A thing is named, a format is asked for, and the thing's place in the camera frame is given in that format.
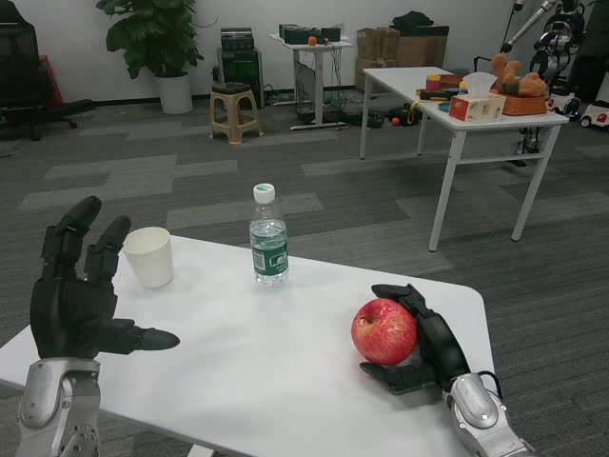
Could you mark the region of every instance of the water bottle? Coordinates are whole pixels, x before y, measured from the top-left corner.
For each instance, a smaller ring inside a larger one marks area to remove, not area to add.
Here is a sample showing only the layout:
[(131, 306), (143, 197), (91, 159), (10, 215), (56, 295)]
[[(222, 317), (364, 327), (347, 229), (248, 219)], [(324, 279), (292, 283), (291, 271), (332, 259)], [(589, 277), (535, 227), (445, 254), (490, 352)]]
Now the water bottle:
[(287, 279), (287, 228), (275, 202), (271, 184), (254, 187), (256, 209), (249, 224), (249, 240), (256, 279), (274, 285)]

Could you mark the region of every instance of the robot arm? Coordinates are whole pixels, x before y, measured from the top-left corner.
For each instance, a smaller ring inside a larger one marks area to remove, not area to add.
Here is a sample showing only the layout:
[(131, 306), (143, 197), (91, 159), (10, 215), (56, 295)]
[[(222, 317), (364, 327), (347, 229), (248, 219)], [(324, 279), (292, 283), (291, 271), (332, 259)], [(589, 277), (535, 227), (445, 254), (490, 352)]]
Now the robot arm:
[[(535, 14), (533, 14), (531, 16), (531, 18), (528, 21), (526, 21), (526, 23), (521, 27), (521, 29), (516, 32), (516, 34), (514, 35), (514, 38), (512, 38), (507, 43), (503, 43), (503, 46), (501, 46), (501, 52), (505, 52), (505, 53), (511, 52), (511, 50), (512, 50), (512, 48), (514, 48), (514, 45), (516, 44), (516, 42), (518, 40), (520, 40), (522, 38), (522, 36), (525, 33), (527, 33), (535, 24), (537, 24), (539, 22), (539, 20), (547, 12), (552, 10), (556, 6), (557, 3), (558, 3), (558, 0), (545, 0), (541, 4), (541, 7), (535, 12)], [(522, 0), (519, 0), (517, 2), (517, 4), (520, 5), (520, 10), (521, 10), (524, 2)]]
[(100, 351), (129, 354), (136, 349), (173, 348), (180, 340), (155, 328), (114, 319), (117, 297), (112, 278), (130, 221), (118, 217), (87, 250), (85, 273), (76, 263), (83, 237), (102, 206), (89, 197), (47, 228), (42, 277), (30, 305), (31, 331), (42, 360), (29, 367), (19, 408), (22, 441), (17, 457), (96, 457), (100, 404)]
[(453, 428), (463, 446), (475, 457), (535, 457), (533, 449), (510, 426), (501, 395), (486, 389), (479, 374), (470, 372), (459, 342), (440, 314), (429, 309), (412, 286), (372, 287), (377, 297), (405, 307), (417, 322), (422, 363), (385, 368), (360, 367), (402, 395), (435, 383), (451, 411)]

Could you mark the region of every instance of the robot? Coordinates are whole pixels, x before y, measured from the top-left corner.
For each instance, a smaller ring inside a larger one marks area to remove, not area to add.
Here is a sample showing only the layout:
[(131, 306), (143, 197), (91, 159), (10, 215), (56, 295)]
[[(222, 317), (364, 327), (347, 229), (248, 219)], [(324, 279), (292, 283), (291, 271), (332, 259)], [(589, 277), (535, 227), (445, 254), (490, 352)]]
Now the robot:
[(47, 228), (42, 277), (31, 294), (30, 324), (41, 360), (29, 367), (18, 412), (17, 457), (97, 457), (99, 352), (129, 354), (180, 344), (177, 336), (114, 319), (112, 277), (131, 223), (120, 216), (87, 249), (87, 280), (76, 275), (83, 237), (100, 211), (94, 196)]
[[(385, 368), (364, 362), (360, 368), (384, 383), (394, 395), (404, 395), (437, 384), (448, 405), (459, 441), (472, 457), (536, 457), (535, 450), (510, 426), (501, 386), (494, 373), (472, 373), (461, 346), (443, 317), (429, 309), (419, 292), (408, 285), (377, 285), (372, 292), (402, 305), (417, 322), (422, 363)], [(481, 376), (491, 376), (497, 393), (488, 390)]]
[[(118, 253), (130, 228), (118, 217), (95, 245), (87, 249), (85, 273), (75, 265), (83, 237), (101, 202), (89, 197), (47, 228), (42, 277), (31, 295), (31, 330), (41, 360), (29, 367), (18, 412), (22, 441), (17, 457), (98, 457), (100, 351), (129, 354), (136, 349), (162, 350), (180, 344), (177, 336), (139, 328), (131, 320), (114, 319), (117, 297), (112, 278)], [(473, 457), (535, 457), (533, 449), (510, 427), (501, 388), (494, 374), (472, 373), (454, 334), (437, 312), (412, 287), (373, 286), (381, 298), (404, 306), (415, 317), (423, 362), (420, 366), (385, 368), (361, 364), (396, 395), (436, 383), (449, 406), (457, 436)], [(481, 375), (497, 382), (486, 389)]]
[[(516, 0), (512, 13), (522, 10), (524, 1)], [(576, 119), (580, 116), (581, 101), (568, 85), (564, 84), (560, 74), (567, 68), (572, 56), (578, 52), (585, 36), (583, 19), (585, 6), (580, 0), (544, 0), (541, 7), (516, 32), (514, 37), (503, 43), (501, 52), (510, 52), (533, 26), (554, 8), (556, 8), (556, 13), (548, 19), (543, 35), (535, 43), (536, 53), (531, 60), (530, 71), (536, 71), (548, 84), (552, 102), (552, 106), (549, 108), (571, 119)], [(521, 129), (521, 140), (518, 142), (514, 154), (539, 152), (539, 134), (539, 128)], [(526, 166), (526, 163), (520, 160), (513, 161), (513, 163), (520, 167)]]

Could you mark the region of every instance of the paper cup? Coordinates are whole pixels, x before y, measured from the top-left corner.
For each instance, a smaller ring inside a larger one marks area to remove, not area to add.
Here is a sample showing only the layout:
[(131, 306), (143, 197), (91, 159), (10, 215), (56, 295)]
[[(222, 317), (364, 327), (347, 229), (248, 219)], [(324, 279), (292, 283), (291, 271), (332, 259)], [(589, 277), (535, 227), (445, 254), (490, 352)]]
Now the paper cup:
[(123, 252), (138, 282), (145, 288), (159, 288), (173, 279), (171, 237), (164, 228), (133, 231), (125, 239)]

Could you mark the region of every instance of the tissue box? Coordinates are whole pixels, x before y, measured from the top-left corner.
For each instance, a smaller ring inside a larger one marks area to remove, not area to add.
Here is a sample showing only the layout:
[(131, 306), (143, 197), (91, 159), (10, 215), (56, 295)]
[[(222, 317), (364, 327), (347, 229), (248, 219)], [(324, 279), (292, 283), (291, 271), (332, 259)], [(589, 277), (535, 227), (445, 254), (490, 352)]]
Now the tissue box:
[(504, 105), (502, 95), (456, 95), (450, 101), (448, 115), (463, 122), (492, 121), (501, 116)]

